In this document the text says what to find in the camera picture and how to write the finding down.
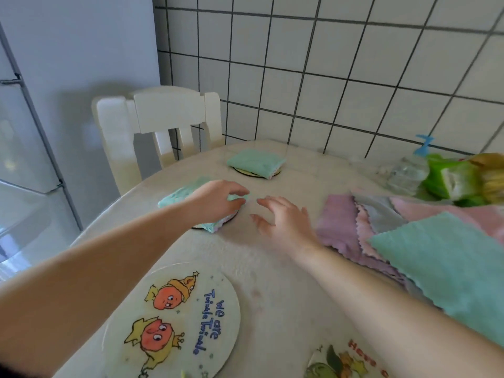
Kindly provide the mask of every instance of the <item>green cloth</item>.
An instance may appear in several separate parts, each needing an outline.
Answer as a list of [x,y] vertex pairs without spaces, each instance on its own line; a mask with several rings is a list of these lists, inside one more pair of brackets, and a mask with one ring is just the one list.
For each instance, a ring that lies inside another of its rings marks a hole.
[[[194,190],[197,190],[203,184],[206,184],[206,183],[208,183],[211,180],[212,179],[209,178],[209,177],[207,177],[207,176],[201,176],[201,177],[199,177],[196,181],[192,182],[191,184],[187,184],[185,187],[179,188],[174,193],[172,193],[172,194],[168,195],[167,197],[165,197],[164,199],[162,199],[158,203],[158,207],[162,208],[162,207],[166,207],[166,206],[169,206],[171,204],[175,204],[175,203],[183,201],[186,197],[188,197],[190,194],[192,194],[194,192]],[[247,200],[249,198],[249,195],[245,195],[245,196],[229,195],[227,197],[227,199],[229,201],[235,200],[235,199],[239,199],[239,198],[244,198],[245,200]],[[233,214],[231,214],[231,215],[223,218],[222,220],[219,220],[219,221],[214,222],[214,223],[200,224],[200,227],[203,228],[203,229],[206,229],[210,233],[214,233],[220,227],[222,227],[222,224],[224,224],[227,220],[229,220],[230,218],[232,218],[235,214],[236,213],[233,213]]]
[[443,212],[369,242],[446,314],[504,346],[504,249],[495,239]]
[[276,154],[254,149],[243,150],[227,161],[230,167],[253,172],[266,179],[271,179],[284,163],[285,159]]

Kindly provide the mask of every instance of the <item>white chair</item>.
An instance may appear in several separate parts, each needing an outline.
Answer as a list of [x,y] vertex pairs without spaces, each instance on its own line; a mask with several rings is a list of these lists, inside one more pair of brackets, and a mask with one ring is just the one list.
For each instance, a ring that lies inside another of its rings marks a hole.
[[217,93],[160,86],[135,91],[130,98],[96,97],[92,109],[121,196],[142,181],[133,148],[135,133],[154,134],[163,168],[176,161],[168,129],[178,129],[184,158],[196,153],[192,124],[203,124],[210,149],[224,145]]

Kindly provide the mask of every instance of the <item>purple cloth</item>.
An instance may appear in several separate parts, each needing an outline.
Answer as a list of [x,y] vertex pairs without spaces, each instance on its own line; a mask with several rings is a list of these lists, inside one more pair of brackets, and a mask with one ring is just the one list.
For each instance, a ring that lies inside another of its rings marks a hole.
[[387,275],[404,285],[403,276],[390,264],[362,253],[357,236],[357,207],[351,195],[329,195],[317,224],[318,240],[344,258]]

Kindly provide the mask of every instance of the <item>hand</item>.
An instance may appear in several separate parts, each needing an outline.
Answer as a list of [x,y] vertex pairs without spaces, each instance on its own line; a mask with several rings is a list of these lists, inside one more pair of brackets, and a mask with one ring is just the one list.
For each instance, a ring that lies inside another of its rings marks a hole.
[[306,208],[299,210],[285,197],[257,199],[257,203],[269,209],[275,216],[274,225],[259,215],[251,215],[259,233],[271,241],[295,262],[302,262],[315,248],[322,247],[317,240]]
[[244,196],[248,193],[249,190],[234,181],[212,180],[195,190],[183,204],[187,205],[192,226],[213,223],[236,212],[246,202],[241,198],[228,201],[228,195]]

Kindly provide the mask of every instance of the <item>round coaster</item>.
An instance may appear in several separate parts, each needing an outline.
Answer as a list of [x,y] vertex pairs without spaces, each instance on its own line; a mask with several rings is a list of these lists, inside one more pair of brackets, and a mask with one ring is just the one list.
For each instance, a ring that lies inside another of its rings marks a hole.
[[[238,171],[240,174],[247,175],[247,176],[251,176],[251,177],[253,177],[253,178],[262,178],[262,176],[259,176],[259,175],[255,174],[255,173],[253,173],[253,172],[250,172],[250,171],[245,171],[245,170],[242,170],[241,168],[236,168],[236,167],[233,167],[233,168],[234,168],[236,171]],[[278,175],[281,171],[282,171],[282,169],[281,169],[281,168],[279,168],[279,169],[277,170],[277,172],[275,172],[275,173],[273,174],[273,176],[277,176],[277,175]]]
[[[223,222],[222,225],[229,223],[231,220],[233,220],[236,217],[236,215],[238,215],[238,211],[233,216],[231,216],[229,219],[227,219],[225,222]],[[201,224],[198,224],[198,225],[195,225],[192,229],[204,229],[204,228],[201,226]]]
[[186,262],[144,278],[103,338],[108,378],[212,378],[234,347],[238,298],[217,270]]

